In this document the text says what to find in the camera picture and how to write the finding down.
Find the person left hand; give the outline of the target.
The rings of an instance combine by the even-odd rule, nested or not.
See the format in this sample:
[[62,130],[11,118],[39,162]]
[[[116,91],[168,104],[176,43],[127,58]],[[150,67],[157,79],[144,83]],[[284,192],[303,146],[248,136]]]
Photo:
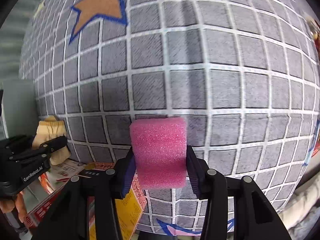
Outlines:
[[13,199],[1,199],[0,206],[3,213],[9,213],[16,208],[19,220],[22,223],[24,222],[25,216],[28,214],[24,203],[23,194],[21,192]]

